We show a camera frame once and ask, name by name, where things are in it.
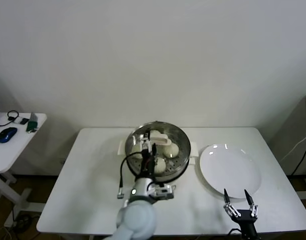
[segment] desk leg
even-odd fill
[[[14,191],[10,186],[7,185],[6,182],[3,182],[1,179],[0,193],[12,201],[14,204],[25,204],[25,200],[23,200],[16,191]]]
[[[12,175],[7,175],[6,177],[8,180],[7,182],[3,182],[0,179],[0,194],[4,195],[10,201],[14,203],[14,218],[17,218],[20,211],[27,211],[27,212],[36,212],[41,213],[44,209],[44,203],[37,203],[37,202],[27,202],[26,199],[28,198],[29,194],[31,193],[30,188],[26,188],[22,195],[19,195],[15,190],[13,190],[8,184],[14,180],[12,179]],[[4,226],[10,228],[13,225],[13,211],[9,214]]]
[[[7,180],[11,181],[11,183],[13,184],[15,184],[17,181],[17,179],[9,171],[2,173],[2,176]]]

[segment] white table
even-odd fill
[[[30,113],[20,113],[20,116],[23,118],[30,118]],[[44,113],[36,113],[38,117],[38,127],[40,128],[47,116]],[[0,113],[0,125],[8,123],[7,114],[4,112]],[[31,189],[27,188],[23,191],[22,195],[19,195],[16,191],[14,191],[11,187],[8,186],[9,183],[16,182],[16,179],[11,175],[11,173],[7,172],[18,156],[22,153],[28,143],[35,136],[35,133],[27,133],[26,128],[27,124],[21,125],[16,123],[11,123],[7,126],[1,126],[0,132],[9,127],[18,128],[17,133],[9,140],[7,143],[0,143],[0,174],[2,174],[7,181],[3,182],[0,179],[0,197],[4,195],[10,201],[12,201],[15,205],[14,207],[14,215],[15,217],[18,215],[20,211],[31,211],[31,212],[41,212],[44,207],[44,203],[33,203],[27,202],[26,199],[31,192]],[[6,227],[11,227],[13,224],[12,213],[9,215],[5,222]]]
[[[119,183],[117,156],[121,139],[131,128],[85,128],[80,131],[38,221],[44,233],[110,235],[124,200],[116,199]],[[183,128],[200,152],[210,144],[242,147],[256,161],[262,176],[252,196],[259,205],[255,227],[259,233],[306,230],[306,210],[284,172],[255,128]],[[124,166],[125,196],[134,177]],[[159,201],[156,235],[221,235],[238,227],[223,209],[223,196],[200,176],[198,164],[189,165],[175,181],[175,198]],[[233,200],[247,209],[246,200]]]

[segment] floor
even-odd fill
[[[15,184],[11,184],[11,187],[16,190],[18,193],[21,193],[25,188],[32,188],[33,191],[31,193],[31,195],[28,198],[28,201],[30,202],[39,202],[39,203],[45,203],[47,201],[47,198],[49,196],[49,194],[52,191],[52,188],[56,182],[56,178],[54,177],[17,177],[17,183]],[[293,187],[295,188],[295,190],[300,191],[300,190],[304,190],[306,191],[306,185],[303,181],[300,180],[292,180],[291,181]],[[305,208],[306,208],[306,200],[302,201]],[[0,200],[0,228],[3,227],[3,224],[6,220],[6,218],[8,217],[9,213],[11,212],[12,209],[12,205],[11,202],[9,200],[7,200],[6,198],[2,197]],[[26,214],[30,214],[32,216],[36,216],[37,213],[28,213],[26,212]],[[17,237],[18,240],[60,240],[61,238],[58,235],[55,234],[44,234],[44,233],[38,233],[36,230],[36,224],[37,224],[38,218],[34,218],[33,219],[33,224],[29,227],[29,229],[24,232],[24,233],[18,233]],[[11,231],[10,234],[12,235],[12,239],[13,240],[17,240],[15,234]],[[7,235],[6,231],[4,229],[0,230],[0,240],[10,240],[11,238],[9,237],[9,235]],[[161,236],[157,236],[154,237],[153,239],[155,240],[165,240],[165,239],[175,239],[175,240],[195,240],[197,239],[197,236],[181,236],[181,237],[161,237]],[[209,236],[201,236],[198,237],[198,240],[209,240],[209,239],[214,239],[213,237],[209,237]],[[239,236],[230,236],[227,237],[226,239],[230,239],[230,240],[237,240],[240,239]],[[278,237],[275,238],[276,240],[293,240],[293,239],[302,239],[302,240],[306,240],[306,231],[302,231],[302,232],[288,232],[288,233],[284,233]]]

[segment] blue mouse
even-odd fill
[[[0,143],[7,143],[17,133],[17,127],[9,127],[1,131]]]

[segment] white plate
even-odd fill
[[[199,161],[205,180],[218,192],[245,198],[244,189],[254,194],[261,184],[260,171],[244,150],[228,144],[208,146]]]

